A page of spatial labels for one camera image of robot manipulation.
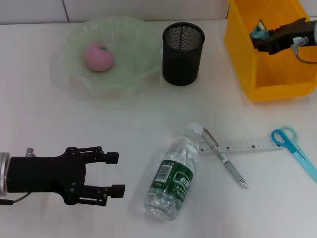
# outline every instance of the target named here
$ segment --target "green bottle label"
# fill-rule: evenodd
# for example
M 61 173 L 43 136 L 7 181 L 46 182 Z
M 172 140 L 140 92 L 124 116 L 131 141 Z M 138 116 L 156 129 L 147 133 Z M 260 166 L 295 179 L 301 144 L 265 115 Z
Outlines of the green bottle label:
M 150 188 L 160 188 L 183 202 L 193 176 L 193 172 L 185 165 L 163 160 Z

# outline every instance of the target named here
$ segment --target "black mesh pencil holder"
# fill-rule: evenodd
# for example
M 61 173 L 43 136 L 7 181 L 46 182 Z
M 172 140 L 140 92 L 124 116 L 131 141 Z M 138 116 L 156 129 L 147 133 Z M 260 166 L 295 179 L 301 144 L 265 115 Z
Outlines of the black mesh pencil holder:
M 163 32 L 163 77 L 173 85 L 194 82 L 198 75 L 205 34 L 198 26 L 179 22 Z

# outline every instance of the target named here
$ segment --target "pen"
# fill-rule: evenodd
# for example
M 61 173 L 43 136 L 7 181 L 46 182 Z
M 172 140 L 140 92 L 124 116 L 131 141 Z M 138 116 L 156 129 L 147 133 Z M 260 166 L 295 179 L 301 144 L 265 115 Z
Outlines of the pen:
M 213 136 L 209 133 L 207 129 L 204 128 L 204 132 L 202 134 L 203 139 L 206 143 L 211 147 L 211 149 L 217 154 L 218 158 L 221 159 L 223 165 L 229 171 L 229 173 L 233 176 L 233 178 L 240 183 L 244 188 L 247 188 L 247 184 L 244 181 L 243 177 L 239 174 L 237 169 L 233 166 L 233 164 L 227 159 L 227 157 L 219 151 L 219 145 Z

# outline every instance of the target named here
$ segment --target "blue scissors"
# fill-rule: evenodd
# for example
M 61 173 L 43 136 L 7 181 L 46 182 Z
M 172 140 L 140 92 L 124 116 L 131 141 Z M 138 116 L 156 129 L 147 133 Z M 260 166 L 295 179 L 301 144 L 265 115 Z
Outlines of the blue scissors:
M 286 131 L 291 131 L 293 138 L 289 138 L 286 135 Z M 275 134 L 278 133 L 285 142 L 280 142 L 275 138 Z M 310 176 L 317 182 L 317 169 L 302 151 L 300 146 L 297 144 L 298 134 L 297 132 L 289 127 L 284 126 L 281 129 L 276 129 L 272 132 L 272 140 L 279 146 L 286 147 L 296 158 L 296 160 L 304 167 L 304 169 L 310 174 Z

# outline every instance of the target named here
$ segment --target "plastic water bottle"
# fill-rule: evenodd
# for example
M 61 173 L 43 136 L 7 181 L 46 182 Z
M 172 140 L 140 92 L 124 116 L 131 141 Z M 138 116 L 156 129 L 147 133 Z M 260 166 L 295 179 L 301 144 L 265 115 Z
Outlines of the plastic water bottle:
M 144 201 L 146 211 L 154 217 L 173 220 L 182 208 L 196 172 L 203 131 L 201 125 L 192 122 L 168 148 Z

